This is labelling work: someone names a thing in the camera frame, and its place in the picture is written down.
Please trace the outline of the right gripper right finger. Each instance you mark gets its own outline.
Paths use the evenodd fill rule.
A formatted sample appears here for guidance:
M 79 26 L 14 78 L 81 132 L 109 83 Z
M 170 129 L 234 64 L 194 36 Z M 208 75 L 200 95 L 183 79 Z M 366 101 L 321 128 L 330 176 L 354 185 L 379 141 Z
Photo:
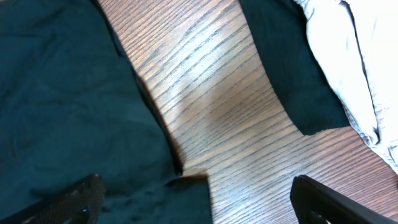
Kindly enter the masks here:
M 300 224 L 397 224 L 306 175 L 294 177 L 290 201 Z

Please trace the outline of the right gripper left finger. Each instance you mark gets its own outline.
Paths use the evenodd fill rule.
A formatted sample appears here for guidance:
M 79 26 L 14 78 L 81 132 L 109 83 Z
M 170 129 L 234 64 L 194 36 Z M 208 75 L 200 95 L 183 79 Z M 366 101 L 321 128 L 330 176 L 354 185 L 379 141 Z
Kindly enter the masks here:
M 59 193 L 1 220 L 1 224 L 96 224 L 104 203 L 102 177 L 90 174 Z

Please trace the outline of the black shorts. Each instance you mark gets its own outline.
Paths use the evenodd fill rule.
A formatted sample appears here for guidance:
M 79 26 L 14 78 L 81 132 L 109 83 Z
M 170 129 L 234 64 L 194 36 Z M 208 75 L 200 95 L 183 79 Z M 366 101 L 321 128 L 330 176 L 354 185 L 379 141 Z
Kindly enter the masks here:
M 90 174 L 100 223 L 211 223 L 97 1 L 1 2 L 1 217 Z

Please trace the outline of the beige pink trousers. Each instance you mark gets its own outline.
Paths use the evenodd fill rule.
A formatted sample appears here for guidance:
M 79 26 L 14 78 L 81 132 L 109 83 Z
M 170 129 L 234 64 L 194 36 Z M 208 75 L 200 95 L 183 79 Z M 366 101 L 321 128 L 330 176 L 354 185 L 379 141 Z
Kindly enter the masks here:
M 365 145 L 397 170 L 397 0 L 295 0 L 310 49 Z

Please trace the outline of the black garment under pile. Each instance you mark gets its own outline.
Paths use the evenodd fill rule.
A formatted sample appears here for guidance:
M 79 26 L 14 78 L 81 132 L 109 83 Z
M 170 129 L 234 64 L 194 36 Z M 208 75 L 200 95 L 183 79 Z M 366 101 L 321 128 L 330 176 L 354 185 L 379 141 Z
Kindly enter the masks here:
M 310 50 L 306 18 L 293 0 L 240 0 L 268 79 L 304 135 L 349 126 L 340 100 Z

